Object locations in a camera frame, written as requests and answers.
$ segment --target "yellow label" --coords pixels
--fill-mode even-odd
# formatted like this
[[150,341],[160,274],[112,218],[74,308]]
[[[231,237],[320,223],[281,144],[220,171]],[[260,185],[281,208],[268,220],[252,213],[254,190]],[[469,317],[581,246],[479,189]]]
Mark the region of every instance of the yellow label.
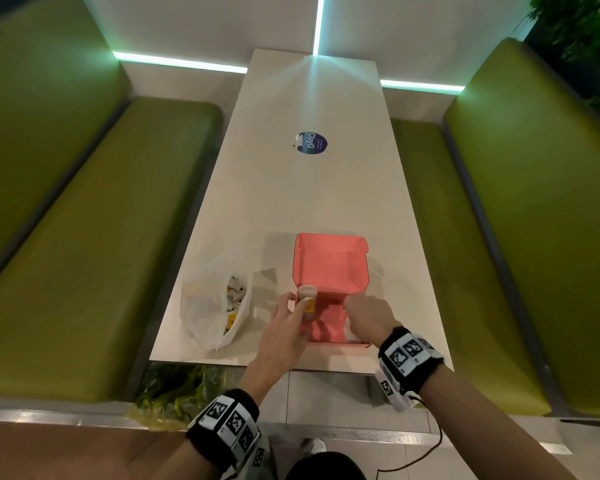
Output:
[[226,321],[226,329],[227,330],[229,330],[233,326],[233,323],[235,322],[236,316],[238,316],[237,313],[231,313],[231,314],[229,314],[229,319]]

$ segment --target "white table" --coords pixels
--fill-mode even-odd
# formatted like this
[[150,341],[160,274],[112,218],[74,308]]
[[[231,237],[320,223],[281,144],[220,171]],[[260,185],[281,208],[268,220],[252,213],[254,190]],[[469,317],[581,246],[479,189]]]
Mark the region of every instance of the white table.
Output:
[[[300,132],[324,136],[326,150],[299,152]],[[272,50],[253,53],[151,359],[247,365],[268,307],[296,290],[299,232],[366,238],[367,293],[388,300],[451,366],[376,64]],[[233,343],[205,353],[181,326],[182,275],[218,239],[231,249],[248,235],[259,241],[252,316]],[[297,368],[370,374],[377,349],[310,344]]]

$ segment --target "plastic bag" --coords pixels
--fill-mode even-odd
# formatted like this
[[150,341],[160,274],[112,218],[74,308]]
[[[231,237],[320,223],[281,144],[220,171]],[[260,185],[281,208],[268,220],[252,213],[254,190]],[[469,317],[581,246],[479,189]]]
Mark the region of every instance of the plastic bag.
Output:
[[150,362],[127,416],[152,431],[182,431],[232,378],[220,367]]
[[[246,294],[237,312],[227,312],[227,285],[232,276],[245,283]],[[229,345],[250,315],[253,270],[244,247],[224,251],[197,264],[187,264],[182,278],[180,320],[190,338],[205,351]],[[236,313],[228,327],[229,315]]]

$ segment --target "black cable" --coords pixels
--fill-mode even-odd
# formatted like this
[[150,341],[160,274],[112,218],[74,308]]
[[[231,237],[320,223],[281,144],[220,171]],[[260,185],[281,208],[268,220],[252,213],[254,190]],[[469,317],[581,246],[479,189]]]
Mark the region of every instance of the black cable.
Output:
[[[412,400],[412,401],[417,401],[420,404],[422,404],[425,408],[427,408],[427,405],[419,397],[416,397],[414,395],[410,395],[409,399]],[[442,444],[442,428],[440,428],[440,425],[438,425],[438,428],[440,429],[440,439],[438,439],[438,443],[436,443],[435,445],[433,445],[430,448],[430,450],[428,450],[426,453],[424,453],[424,455],[422,455],[421,457],[417,458],[416,460],[410,461],[406,465],[403,465],[401,467],[391,468],[390,470],[380,470],[380,469],[378,469],[378,471],[376,471],[376,480],[378,480],[378,475],[380,475],[380,472],[382,472],[382,473],[398,472],[398,471],[404,470],[405,468],[408,468],[408,467],[416,464],[420,460],[424,460],[426,457],[428,457],[433,450],[435,450],[437,447],[439,447]]]

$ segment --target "open box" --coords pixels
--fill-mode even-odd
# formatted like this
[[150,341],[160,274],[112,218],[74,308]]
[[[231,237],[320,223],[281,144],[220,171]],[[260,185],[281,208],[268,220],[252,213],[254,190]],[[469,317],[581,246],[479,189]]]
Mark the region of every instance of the open box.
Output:
[[302,325],[312,342],[368,347],[345,338],[344,298],[364,292],[369,284],[367,253],[363,237],[300,233],[294,250],[293,279],[297,287],[318,288],[313,322]]

